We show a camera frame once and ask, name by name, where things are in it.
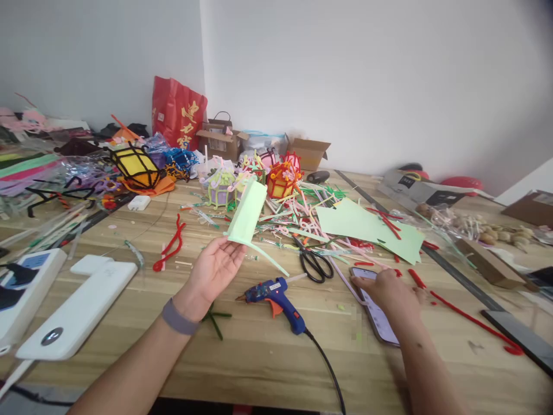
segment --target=scissors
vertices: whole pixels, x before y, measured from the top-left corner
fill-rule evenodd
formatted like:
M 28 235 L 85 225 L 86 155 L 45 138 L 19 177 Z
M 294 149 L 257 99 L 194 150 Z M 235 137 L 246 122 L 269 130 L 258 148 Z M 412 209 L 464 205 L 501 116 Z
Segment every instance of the scissors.
M 324 280 L 327 278 L 334 277 L 334 269 L 330 265 L 330 262 L 320 255 L 317 252 L 314 252 L 312 250 L 306 249 L 304 245 L 301 243 L 299 239 L 297 239 L 295 236 L 293 236 L 294 241 L 296 242 L 296 245 L 300 248 L 300 261 L 301 261 L 301 267 L 303 268 L 304 272 L 307 274 L 308 278 L 318 284 L 324 283 Z M 308 271 L 307 266 L 305 262 L 311 266 L 312 269 L 317 271 L 317 274 L 321 277 L 320 279 L 315 278 L 311 275 L 311 273 Z M 324 262 L 328 268 L 328 272 L 324 270 L 324 268 L 321 266 L 321 261 Z

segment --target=gray wristband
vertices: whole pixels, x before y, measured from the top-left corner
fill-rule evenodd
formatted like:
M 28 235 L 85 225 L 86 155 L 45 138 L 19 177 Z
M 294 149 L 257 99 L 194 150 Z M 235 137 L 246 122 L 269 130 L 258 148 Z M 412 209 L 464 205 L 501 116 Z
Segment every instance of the gray wristband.
M 194 323 L 181 316 L 173 305 L 173 298 L 170 298 L 169 301 L 167 301 L 167 304 L 163 307 L 161 316 L 169 327 L 180 334 L 193 335 L 200 325 L 200 323 Z

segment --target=smartphone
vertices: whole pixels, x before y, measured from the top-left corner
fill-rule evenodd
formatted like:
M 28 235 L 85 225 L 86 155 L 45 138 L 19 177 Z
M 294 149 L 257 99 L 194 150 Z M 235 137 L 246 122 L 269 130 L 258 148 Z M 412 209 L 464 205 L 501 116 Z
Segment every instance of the smartphone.
M 366 270 L 363 268 L 350 268 L 352 276 L 360 278 L 369 278 L 371 280 L 376 279 L 376 272 Z M 367 314 L 369 315 L 370 325 L 373 327 L 374 334 L 382 343 L 399 347 L 399 341 L 397 341 L 396 335 L 393 333 L 392 327 L 388 322 L 388 318 L 384 314 L 384 311 L 377 306 L 374 301 L 369 297 L 365 290 L 358 288 L 363 301 L 369 303 L 364 305 Z

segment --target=red paper bag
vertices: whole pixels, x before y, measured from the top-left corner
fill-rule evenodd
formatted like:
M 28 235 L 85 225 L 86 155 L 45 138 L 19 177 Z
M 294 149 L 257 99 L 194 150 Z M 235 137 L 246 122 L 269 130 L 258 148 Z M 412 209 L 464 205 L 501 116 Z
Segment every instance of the red paper bag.
M 207 98 L 177 80 L 154 78 L 151 129 L 161 133 L 171 147 L 198 148 L 196 131 L 202 127 Z

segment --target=hot glue gun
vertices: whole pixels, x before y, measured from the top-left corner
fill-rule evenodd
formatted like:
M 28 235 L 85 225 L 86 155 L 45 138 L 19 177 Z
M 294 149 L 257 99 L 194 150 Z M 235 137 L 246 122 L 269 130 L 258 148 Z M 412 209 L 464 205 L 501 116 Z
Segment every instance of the hot glue gun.
M 305 332 L 305 322 L 300 313 L 294 308 L 284 291 L 288 289 L 288 284 L 284 278 L 278 277 L 276 282 L 268 280 L 260 282 L 247 290 L 244 295 L 238 297 L 236 301 L 246 301 L 246 303 L 257 303 L 259 301 L 269 301 L 272 307 L 272 317 L 284 311 L 284 315 L 290 322 L 292 333 L 301 334 Z

